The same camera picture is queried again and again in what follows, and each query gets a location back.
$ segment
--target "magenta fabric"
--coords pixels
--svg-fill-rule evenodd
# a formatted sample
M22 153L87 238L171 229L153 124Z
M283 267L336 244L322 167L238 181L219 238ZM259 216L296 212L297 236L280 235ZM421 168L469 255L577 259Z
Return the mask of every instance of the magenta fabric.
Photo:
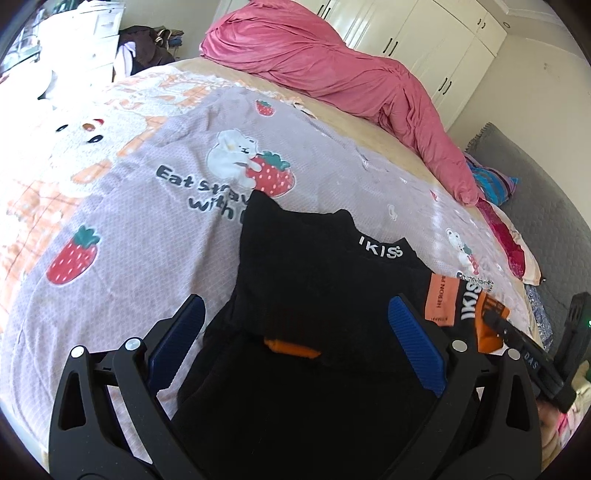
M366 118L420 155L453 197L482 192L445 133L428 93L400 62L347 48L320 17L290 0L254 0L213 24L202 56Z
M523 249L515 243L509 228L503 223L486 200L479 199L476 207L480 210L488 226L491 227L503 250L505 250L509 261L509 268L513 272L513 275L522 280L523 275L525 275L525 253Z

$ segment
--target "blue gripper pad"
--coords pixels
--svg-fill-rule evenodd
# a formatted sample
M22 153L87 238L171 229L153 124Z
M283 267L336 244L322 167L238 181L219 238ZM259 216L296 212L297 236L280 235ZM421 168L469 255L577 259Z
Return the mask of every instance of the blue gripper pad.
M192 294L172 319L160 321L170 322L171 326L148 359L147 385L152 395L168 388L172 383L203 327L205 303L200 296Z
M390 300L388 321L423 388L441 397L447 385L445 362L401 297Z

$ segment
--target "striped pillow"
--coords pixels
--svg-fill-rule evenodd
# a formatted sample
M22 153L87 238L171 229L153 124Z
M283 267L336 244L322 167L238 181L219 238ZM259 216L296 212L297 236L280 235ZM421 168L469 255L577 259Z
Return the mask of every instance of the striped pillow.
M489 202L499 206L509 200L509 197L515 192L519 179L503 175L495 168L480 165L468 153L464 153L464 157L466 157L466 162L474 175L476 184L484 192Z

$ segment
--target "closet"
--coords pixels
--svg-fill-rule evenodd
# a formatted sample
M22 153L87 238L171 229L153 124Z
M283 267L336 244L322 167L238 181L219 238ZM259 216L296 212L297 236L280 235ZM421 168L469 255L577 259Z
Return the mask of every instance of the closet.
M226 11L245 0L232 0ZM478 0L297 0L349 48L398 60L416 76L449 129L506 37Z

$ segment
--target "cabinet door handle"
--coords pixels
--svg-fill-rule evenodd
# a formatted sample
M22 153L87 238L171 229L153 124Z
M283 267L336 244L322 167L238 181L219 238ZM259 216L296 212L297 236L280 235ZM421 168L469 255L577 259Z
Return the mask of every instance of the cabinet door handle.
M386 48L382 51L382 53L386 53L386 50L388 49L388 47L392 43L392 40L393 40L393 38L390 38L390 41L388 42L388 45L386 45Z
M392 47L392 51L390 53L388 53L388 57L391 57L392 56L392 53L394 53L394 50L396 50L396 47L398 47L398 41L396 41L396 43Z

